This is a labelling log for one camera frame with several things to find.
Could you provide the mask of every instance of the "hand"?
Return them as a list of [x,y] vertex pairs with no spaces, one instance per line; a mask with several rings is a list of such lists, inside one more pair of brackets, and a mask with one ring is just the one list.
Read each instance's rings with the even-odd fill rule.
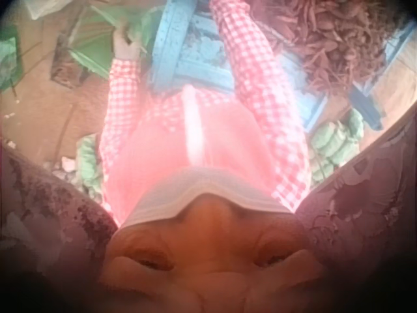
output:
[[115,58],[119,60],[139,61],[141,50],[143,50],[140,35],[134,41],[129,42],[127,30],[128,24],[121,22],[113,34]]

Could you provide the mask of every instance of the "patterned cloth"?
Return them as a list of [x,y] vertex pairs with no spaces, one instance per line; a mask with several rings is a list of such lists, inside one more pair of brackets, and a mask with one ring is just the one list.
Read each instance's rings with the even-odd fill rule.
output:
[[[212,0],[210,5],[236,90],[235,97],[195,91],[204,137],[201,165],[235,174],[294,212],[308,194],[311,174],[291,87],[249,17],[249,6],[243,0]],[[138,63],[114,60],[100,152],[106,201],[119,222],[154,184],[191,166],[184,91],[155,97],[146,107],[138,83]]]

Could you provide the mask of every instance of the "floor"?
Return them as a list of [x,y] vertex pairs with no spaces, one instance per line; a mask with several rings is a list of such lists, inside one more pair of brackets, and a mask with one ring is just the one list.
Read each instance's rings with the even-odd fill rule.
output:
[[[73,91],[50,81],[57,36],[66,26],[70,7],[31,21],[25,8],[16,5],[7,18],[18,25],[25,76],[16,86],[17,98],[11,89],[1,93],[1,135],[3,139],[12,140],[19,152],[39,165],[52,160],[55,155],[75,157],[77,140],[99,132],[106,111],[108,85],[98,76],[89,76]],[[385,130],[417,100],[416,51],[417,38],[414,36],[373,92],[386,115],[383,119]],[[333,98],[320,121],[338,119],[348,109],[349,103],[345,99]],[[69,125],[58,148],[68,116]],[[367,128],[361,142],[362,150],[382,133]]]

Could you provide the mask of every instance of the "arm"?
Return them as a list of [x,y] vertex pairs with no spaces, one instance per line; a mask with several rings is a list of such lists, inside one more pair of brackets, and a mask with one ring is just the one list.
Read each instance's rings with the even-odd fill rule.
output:
[[139,62],[114,59],[109,81],[108,108],[100,140],[104,181],[139,119]]
[[210,0],[228,54],[237,98],[255,116],[275,160],[276,199],[295,211],[309,192],[304,129],[283,70],[244,0]]

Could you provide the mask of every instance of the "pile of dried leaves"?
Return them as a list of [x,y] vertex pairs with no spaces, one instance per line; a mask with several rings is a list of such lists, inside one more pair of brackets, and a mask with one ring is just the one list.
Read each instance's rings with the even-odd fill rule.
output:
[[375,78],[386,41],[408,20],[388,0],[254,0],[252,17],[276,52],[302,58],[307,91],[331,94]]

